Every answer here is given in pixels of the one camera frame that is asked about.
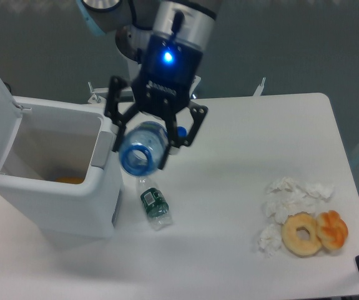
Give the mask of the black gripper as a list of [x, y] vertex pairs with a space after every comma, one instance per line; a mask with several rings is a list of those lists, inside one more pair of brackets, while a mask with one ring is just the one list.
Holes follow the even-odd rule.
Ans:
[[[131, 84], [138, 110], [165, 122], [168, 143], [158, 169], [163, 170], [171, 148], [190, 147], [208, 113], [208, 107], [190, 101], [190, 87], [203, 52], [185, 44], [153, 35], [149, 39], [138, 76]], [[123, 142], [127, 123], [135, 116], [135, 103], [125, 113], [119, 112], [120, 93], [129, 83], [112, 76], [109, 83], [104, 115], [115, 126], [112, 147], [117, 152]], [[190, 129], [178, 129], [176, 114], [188, 106], [193, 123]]]

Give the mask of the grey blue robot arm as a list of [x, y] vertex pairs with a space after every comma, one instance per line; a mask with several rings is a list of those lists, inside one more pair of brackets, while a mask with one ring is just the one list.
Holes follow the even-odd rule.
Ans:
[[221, 1], [78, 1], [96, 34], [132, 35], [130, 59], [140, 69], [126, 81], [112, 76], [104, 114], [117, 127], [112, 150], [123, 143], [127, 123], [137, 114], [165, 122], [168, 143], [158, 165], [165, 168], [172, 149], [189, 147], [208, 109], [191, 100], [194, 82], [214, 28]]

